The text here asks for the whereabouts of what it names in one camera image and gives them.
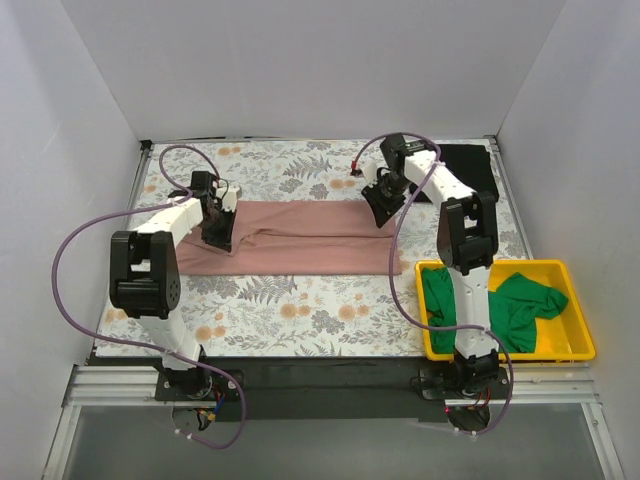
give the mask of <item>black cloth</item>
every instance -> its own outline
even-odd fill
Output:
[[[491,171],[491,156],[483,145],[444,144],[440,145],[440,149],[441,160],[462,183],[476,192],[489,192],[498,201],[498,186]],[[409,191],[413,193],[416,188],[417,185],[412,183]],[[416,202],[431,200],[424,192],[420,192]]]

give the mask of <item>table surface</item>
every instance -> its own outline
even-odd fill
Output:
[[[362,140],[242,141],[197,143],[215,162],[222,178],[242,188],[242,200],[358,200],[362,178],[349,176],[350,163]],[[496,258],[527,258],[511,203],[490,143],[443,140],[440,143],[484,145],[491,153],[500,192],[496,205],[500,249]],[[166,202],[173,187],[160,174],[158,156],[151,154],[136,207]],[[372,145],[362,163],[384,162]],[[165,167],[176,180],[189,184],[191,172],[205,166],[186,149],[173,150]],[[130,226],[152,214],[132,218]],[[431,204],[409,210],[399,238],[403,268],[396,276],[402,303],[419,317],[414,263],[438,258],[438,216]],[[384,275],[349,276],[181,276],[178,308],[210,356],[419,356],[424,354],[422,331],[397,312]],[[145,331],[107,301],[99,327],[103,335],[151,342]],[[155,356],[143,348],[96,342],[96,355]]]

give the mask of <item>white panel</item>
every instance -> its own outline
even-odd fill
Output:
[[[138,138],[496,133],[564,0],[63,0]]]
[[[68,232],[125,206],[133,132],[58,1],[0,0],[0,477],[40,478],[74,362],[90,342],[58,314],[49,283]],[[110,233],[95,227],[64,261],[76,318],[95,326]]]
[[[569,0],[501,143],[534,253],[569,265],[627,478],[640,478],[640,3]]]

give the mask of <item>pink towel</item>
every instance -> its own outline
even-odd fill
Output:
[[[241,201],[231,253],[203,243],[197,228],[178,245],[178,268],[185,275],[384,275],[394,229],[393,221],[378,229],[363,201]]]

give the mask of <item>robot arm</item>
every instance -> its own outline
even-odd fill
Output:
[[[404,204],[411,182],[420,185],[434,165],[435,152],[422,141],[405,142],[402,135],[387,137],[380,146],[388,170],[369,164],[363,169],[368,185],[363,195],[376,224],[382,226]],[[440,212],[438,253],[453,282],[458,325],[490,329],[488,281],[498,250],[495,199],[460,182],[444,165],[436,165],[423,187]],[[480,388],[498,372],[498,346],[479,330],[456,334],[454,376],[466,389]]]
[[[176,203],[133,231],[119,231],[111,238],[109,296],[151,336],[153,343],[191,360],[205,356],[176,310],[180,301],[180,275],[175,247],[194,227],[202,240],[231,249],[238,188],[216,188],[209,172],[193,172],[193,198]],[[170,197],[185,196],[176,191]],[[172,356],[163,358],[172,386],[196,394],[207,384],[207,373]]]

